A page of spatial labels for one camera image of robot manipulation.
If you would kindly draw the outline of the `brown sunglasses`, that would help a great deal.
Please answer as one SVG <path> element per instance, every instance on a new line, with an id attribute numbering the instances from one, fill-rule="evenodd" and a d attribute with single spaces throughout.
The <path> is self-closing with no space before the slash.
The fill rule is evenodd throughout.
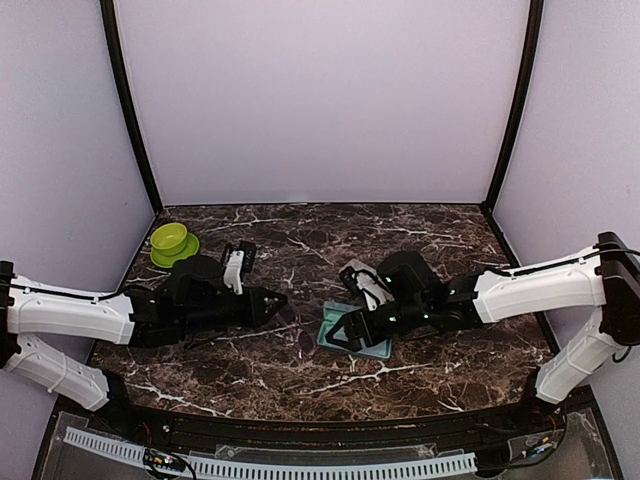
<path id="1" fill-rule="evenodd" d="M 277 314 L 278 324 L 285 329 L 285 338 L 299 359 L 309 360 L 315 353 L 316 342 L 295 306 L 287 305 Z"/>

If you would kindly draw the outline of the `light grey glasses case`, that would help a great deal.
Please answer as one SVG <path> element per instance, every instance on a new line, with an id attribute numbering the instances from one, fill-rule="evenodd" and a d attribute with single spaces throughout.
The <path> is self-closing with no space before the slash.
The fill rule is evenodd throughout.
<path id="1" fill-rule="evenodd" d="M 342 270 L 345 270 L 347 268 L 352 268 L 354 271 L 360 271 L 360 270 L 372 271 L 372 268 L 369 265 L 365 264 L 364 262 L 358 259 L 352 259 L 348 261 L 346 264 L 343 265 Z"/>

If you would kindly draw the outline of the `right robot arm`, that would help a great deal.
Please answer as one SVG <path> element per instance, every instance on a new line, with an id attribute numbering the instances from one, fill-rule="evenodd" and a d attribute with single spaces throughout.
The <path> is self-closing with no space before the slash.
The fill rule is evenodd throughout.
<path id="1" fill-rule="evenodd" d="M 398 251 L 377 268 L 352 260 L 340 278 L 364 308 L 342 314 L 323 340 L 358 352 L 421 327 L 438 333 L 479 329 L 529 313 L 590 306 L 585 325 L 534 373 L 526 399 L 510 413 L 521 434 L 534 432 L 549 406 L 618 352 L 639 343 L 639 253 L 613 232 L 595 245 L 531 266 L 485 268 L 443 281 L 417 251 Z"/>

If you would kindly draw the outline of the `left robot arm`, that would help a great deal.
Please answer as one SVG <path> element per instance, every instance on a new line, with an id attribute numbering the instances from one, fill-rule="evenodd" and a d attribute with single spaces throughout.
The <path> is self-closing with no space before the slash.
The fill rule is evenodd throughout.
<path id="1" fill-rule="evenodd" d="M 141 427 L 122 377 L 81 364 L 40 339 L 49 333 L 134 348 L 178 344 L 189 335 L 228 327 L 259 328 L 287 303 L 281 293 L 246 287 L 243 254 L 225 264 L 204 255 L 177 261 L 157 287 L 128 285 L 113 293 L 62 289 L 18 276 L 1 264 L 1 368 L 65 396 L 120 436 Z"/>

